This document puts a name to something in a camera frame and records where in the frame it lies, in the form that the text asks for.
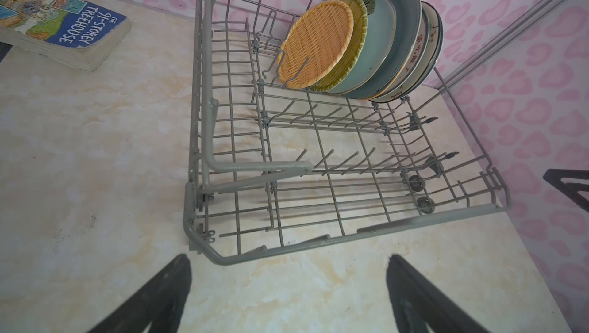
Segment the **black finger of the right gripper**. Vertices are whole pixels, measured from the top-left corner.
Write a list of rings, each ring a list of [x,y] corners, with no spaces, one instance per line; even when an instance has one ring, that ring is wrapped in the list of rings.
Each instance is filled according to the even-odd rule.
[[[587,170],[548,169],[543,175],[543,180],[582,210],[589,211]]]

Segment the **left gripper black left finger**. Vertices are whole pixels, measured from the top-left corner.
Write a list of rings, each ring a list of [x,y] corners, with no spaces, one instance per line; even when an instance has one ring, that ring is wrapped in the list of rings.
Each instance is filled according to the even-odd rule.
[[[187,255],[179,254],[92,332],[177,332],[192,283]]]

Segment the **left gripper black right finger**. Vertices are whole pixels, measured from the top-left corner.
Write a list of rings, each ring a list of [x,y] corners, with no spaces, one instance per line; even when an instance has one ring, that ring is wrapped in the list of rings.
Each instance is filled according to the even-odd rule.
[[[402,256],[389,259],[387,290],[399,332],[487,332]]]

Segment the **pale green plate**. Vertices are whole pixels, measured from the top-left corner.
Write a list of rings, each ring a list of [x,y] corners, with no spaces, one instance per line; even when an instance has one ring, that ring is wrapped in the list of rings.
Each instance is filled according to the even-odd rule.
[[[363,0],[368,12],[368,30],[363,49],[354,67],[333,89],[343,95],[359,89],[374,76],[389,55],[397,29],[397,10],[390,0]]]

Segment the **grey-blue plate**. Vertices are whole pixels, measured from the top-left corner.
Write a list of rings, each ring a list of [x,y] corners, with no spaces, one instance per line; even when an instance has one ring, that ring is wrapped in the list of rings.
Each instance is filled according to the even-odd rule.
[[[421,0],[389,0],[395,8],[397,26],[386,59],[361,87],[344,94],[346,98],[372,99],[385,93],[403,70],[417,41],[422,18]]]

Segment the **green bamboo woven tray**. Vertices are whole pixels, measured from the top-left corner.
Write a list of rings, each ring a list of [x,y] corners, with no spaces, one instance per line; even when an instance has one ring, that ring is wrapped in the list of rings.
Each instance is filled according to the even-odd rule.
[[[368,31],[368,11],[363,0],[340,0],[350,8],[354,18],[354,29],[348,47],[340,61],[323,79],[311,86],[317,92],[327,92],[340,85],[350,74],[359,60]]]

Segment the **orange woven round tray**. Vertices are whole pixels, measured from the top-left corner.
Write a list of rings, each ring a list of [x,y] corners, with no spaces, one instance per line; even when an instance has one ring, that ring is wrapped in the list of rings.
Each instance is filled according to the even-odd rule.
[[[289,89],[322,80],[339,63],[354,31],[354,15],[342,0],[328,0],[307,10],[281,45],[279,79]]]

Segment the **colourful book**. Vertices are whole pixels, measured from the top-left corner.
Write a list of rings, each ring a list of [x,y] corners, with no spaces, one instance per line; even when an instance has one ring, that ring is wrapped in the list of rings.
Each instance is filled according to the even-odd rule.
[[[95,71],[130,32],[130,20],[86,0],[1,0],[1,42]]]

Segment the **grey metal frame post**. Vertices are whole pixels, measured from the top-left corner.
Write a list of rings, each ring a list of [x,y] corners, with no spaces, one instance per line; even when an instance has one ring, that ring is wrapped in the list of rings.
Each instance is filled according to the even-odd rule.
[[[523,36],[526,32],[532,29],[532,27],[543,21],[544,18],[567,1],[568,0],[539,0],[535,6],[511,23],[508,28],[498,34],[449,75],[440,75],[438,69],[435,68],[434,72],[438,75],[440,83],[435,86],[434,89],[441,90],[442,88],[452,88],[471,73],[475,72],[480,66],[487,63],[488,60],[501,52],[504,48]]]

